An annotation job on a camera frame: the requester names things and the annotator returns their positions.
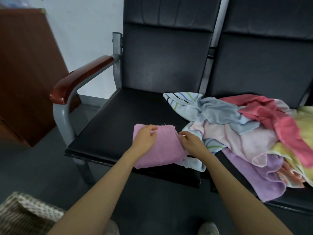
black stripe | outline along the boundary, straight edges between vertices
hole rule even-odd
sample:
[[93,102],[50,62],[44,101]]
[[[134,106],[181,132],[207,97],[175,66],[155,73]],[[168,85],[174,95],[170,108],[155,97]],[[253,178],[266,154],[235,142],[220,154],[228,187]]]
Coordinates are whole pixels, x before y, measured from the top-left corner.
[[190,102],[188,102],[188,101],[185,101],[185,100],[182,99],[182,98],[179,98],[175,93],[173,93],[173,94],[174,94],[174,96],[176,96],[178,99],[181,99],[181,100],[183,100],[184,102],[190,103]]

person's left hand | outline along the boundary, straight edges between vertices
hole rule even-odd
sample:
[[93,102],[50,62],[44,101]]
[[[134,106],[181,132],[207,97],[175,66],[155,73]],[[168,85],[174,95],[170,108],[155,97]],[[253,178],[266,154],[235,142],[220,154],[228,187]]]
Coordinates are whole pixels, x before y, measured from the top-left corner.
[[137,133],[133,145],[129,148],[129,151],[132,152],[137,157],[137,160],[145,155],[154,145],[156,141],[156,132],[158,127],[155,125],[146,125],[143,126]]

hand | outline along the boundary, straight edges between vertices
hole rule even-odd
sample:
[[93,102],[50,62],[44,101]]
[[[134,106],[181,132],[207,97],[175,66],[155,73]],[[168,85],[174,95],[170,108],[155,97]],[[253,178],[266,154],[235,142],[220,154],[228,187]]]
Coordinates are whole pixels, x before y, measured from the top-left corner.
[[187,152],[199,160],[202,160],[202,158],[210,152],[200,138],[188,131],[180,132],[179,139]]
[[133,145],[129,148],[136,157],[137,160],[145,155],[154,145],[156,141],[156,132],[152,132],[157,130],[158,127],[155,125],[146,125],[143,126],[137,133]]

white wall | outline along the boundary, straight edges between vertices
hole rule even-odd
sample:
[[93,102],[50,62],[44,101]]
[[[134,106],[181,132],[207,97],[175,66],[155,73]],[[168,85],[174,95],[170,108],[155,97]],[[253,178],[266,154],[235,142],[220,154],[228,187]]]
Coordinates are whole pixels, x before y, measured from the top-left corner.
[[[112,32],[123,33],[123,0],[27,0],[47,10],[47,19],[69,71],[112,54]],[[109,98],[116,90],[110,67],[78,90]]]

chair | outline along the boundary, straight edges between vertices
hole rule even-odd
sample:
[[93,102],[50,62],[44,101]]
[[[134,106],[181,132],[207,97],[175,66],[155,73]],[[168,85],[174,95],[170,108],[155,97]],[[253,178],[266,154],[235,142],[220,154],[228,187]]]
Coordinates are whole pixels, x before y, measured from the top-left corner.
[[[113,33],[113,55],[69,73],[54,87],[53,114],[86,183],[94,179],[87,161],[114,165],[132,144],[134,125],[188,123],[164,92],[198,92],[221,0],[124,0],[124,34]],[[117,90],[76,137],[68,106],[76,90],[113,65]],[[200,173],[175,164],[136,173],[200,186]]]
[[[313,79],[313,0],[230,0],[206,96],[257,94],[304,105]],[[222,152],[225,167],[251,192]],[[268,204],[313,214],[313,188]]]

